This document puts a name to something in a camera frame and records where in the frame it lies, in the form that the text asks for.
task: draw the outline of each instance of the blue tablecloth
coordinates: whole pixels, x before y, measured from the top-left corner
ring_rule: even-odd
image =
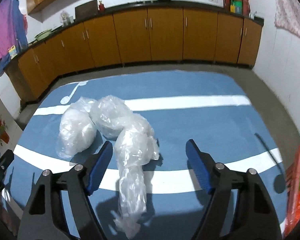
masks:
[[[7,189],[21,208],[26,205],[31,187],[43,169],[58,169],[60,163],[69,166],[70,161],[83,163],[87,156],[98,152],[105,141],[98,134],[93,145],[72,160],[58,157],[59,124],[66,107],[60,101],[73,91],[67,105],[81,96],[100,99],[114,95],[127,102],[134,101],[134,106],[140,110],[136,112],[149,121],[159,139],[161,161],[151,161],[144,166],[148,179],[153,178],[152,189],[147,189],[153,194],[147,194],[147,213],[142,218],[142,227],[135,239],[191,239],[194,234],[204,214],[208,196],[198,188],[194,178],[190,181],[191,185],[185,185],[190,174],[188,170],[191,170],[185,154],[188,139],[194,139],[199,149],[210,153],[216,162],[228,163],[230,169],[246,171],[255,167],[269,191],[279,222],[283,224],[287,193],[277,194],[273,188],[274,178],[280,170],[254,134],[259,133],[268,147],[277,153],[278,160],[282,161],[277,146],[261,117],[234,80],[226,75],[207,72],[127,74],[89,80],[81,86],[78,82],[71,83],[52,91],[24,130],[15,150],[15,160],[7,170]],[[151,107],[144,104],[145,101],[134,100],[143,98],[151,101]],[[162,106],[161,98],[172,100],[171,107]],[[114,156],[108,169],[117,170]],[[178,176],[181,178],[179,183],[166,183],[164,187],[156,185],[158,181],[173,181]],[[119,192],[115,186],[104,185],[89,197],[91,205],[108,239],[126,239],[124,233],[117,232],[113,222],[118,211]],[[235,195],[236,192],[233,192],[223,234],[231,226]],[[78,236],[67,193],[62,192],[62,197],[70,232]]]

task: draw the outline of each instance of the red basket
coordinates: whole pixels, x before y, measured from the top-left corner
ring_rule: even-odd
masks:
[[[300,185],[300,146],[295,154],[294,163],[286,170],[286,182],[288,187],[288,210],[284,235],[287,236],[295,227],[295,213],[297,197]]]

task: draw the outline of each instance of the lower cabinet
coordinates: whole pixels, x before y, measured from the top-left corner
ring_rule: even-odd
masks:
[[[219,13],[215,61],[237,63],[242,31],[243,19]]]
[[[112,15],[84,22],[95,67],[120,64],[120,54]]]
[[[55,66],[51,61],[51,52],[48,46],[43,43],[33,49],[37,64],[40,68],[41,74],[47,84],[50,85],[52,81],[58,76]]]
[[[254,66],[258,55],[262,27],[249,20],[244,19],[242,42],[238,63]]]
[[[33,49],[29,49],[18,62],[19,69],[25,77],[32,94],[38,98],[49,84],[45,81]]]
[[[183,9],[149,8],[152,60],[182,60]]]
[[[83,23],[66,29],[62,33],[69,60],[77,71],[94,68],[88,37]]]
[[[50,59],[57,76],[77,71],[73,63],[69,60],[63,41],[63,33],[48,39],[46,45],[50,50]]]
[[[213,60],[218,29],[218,13],[183,10],[183,59]]]
[[[147,9],[113,14],[122,63],[150,61]]]

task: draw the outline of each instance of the power outlet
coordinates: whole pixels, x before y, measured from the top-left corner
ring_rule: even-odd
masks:
[[[211,2],[218,3],[218,0],[210,0]]]

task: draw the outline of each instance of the purple cloth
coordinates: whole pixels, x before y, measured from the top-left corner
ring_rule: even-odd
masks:
[[[15,0],[2,0],[0,3],[0,58],[6,56],[13,45],[18,45],[13,20],[13,2]]]

